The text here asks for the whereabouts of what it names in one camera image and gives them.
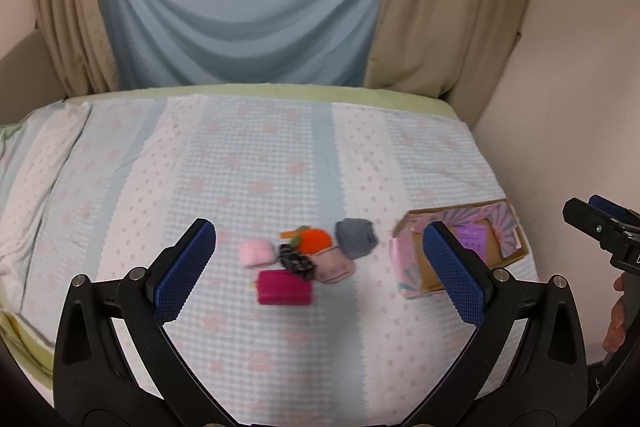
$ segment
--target orange pom-pom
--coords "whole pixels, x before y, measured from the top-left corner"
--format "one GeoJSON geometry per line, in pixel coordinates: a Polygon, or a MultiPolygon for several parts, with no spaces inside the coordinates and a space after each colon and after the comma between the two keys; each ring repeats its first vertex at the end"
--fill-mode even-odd
{"type": "Polygon", "coordinates": [[[334,245],[334,240],[322,229],[301,230],[299,234],[298,250],[305,255],[313,255],[334,245]]]}

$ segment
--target finger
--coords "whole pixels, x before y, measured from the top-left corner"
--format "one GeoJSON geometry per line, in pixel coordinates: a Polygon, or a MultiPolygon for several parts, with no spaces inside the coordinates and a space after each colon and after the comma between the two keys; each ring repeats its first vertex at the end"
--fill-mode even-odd
{"type": "Polygon", "coordinates": [[[613,283],[613,289],[616,292],[623,292],[625,290],[625,272],[620,274],[620,277],[613,283]]]}
{"type": "Polygon", "coordinates": [[[625,323],[625,307],[622,304],[622,297],[613,305],[611,309],[611,324],[614,328],[621,328],[625,323]]]}
{"type": "Polygon", "coordinates": [[[625,343],[625,337],[625,330],[610,326],[609,331],[607,331],[607,336],[602,343],[602,347],[607,353],[615,353],[620,349],[620,346],[625,343]]]}

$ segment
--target orange plush toy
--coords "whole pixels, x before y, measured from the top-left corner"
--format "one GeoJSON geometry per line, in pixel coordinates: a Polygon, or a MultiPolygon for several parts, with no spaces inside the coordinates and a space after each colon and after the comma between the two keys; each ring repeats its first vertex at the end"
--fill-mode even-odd
{"type": "Polygon", "coordinates": [[[280,237],[290,239],[289,244],[305,255],[313,255],[334,245],[334,240],[328,232],[307,226],[282,232],[280,237]]]}

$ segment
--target blue-gray folded cloth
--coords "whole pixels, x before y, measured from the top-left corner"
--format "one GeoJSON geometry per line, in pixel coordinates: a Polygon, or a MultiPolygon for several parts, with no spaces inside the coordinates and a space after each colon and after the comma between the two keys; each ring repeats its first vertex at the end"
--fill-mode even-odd
{"type": "Polygon", "coordinates": [[[335,224],[335,238],[340,250],[349,259],[358,259],[372,252],[378,245],[378,238],[369,219],[347,217],[335,224]]]}

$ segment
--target purple paper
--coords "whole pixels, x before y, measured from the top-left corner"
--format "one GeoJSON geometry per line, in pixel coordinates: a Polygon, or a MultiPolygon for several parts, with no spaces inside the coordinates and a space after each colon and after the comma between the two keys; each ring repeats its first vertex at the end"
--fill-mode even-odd
{"type": "Polygon", "coordinates": [[[480,256],[480,259],[486,263],[486,226],[477,225],[476,223],[458,225],[452,227],[451,232],[458,238],[463,247],[475,251],[480,256]]]}

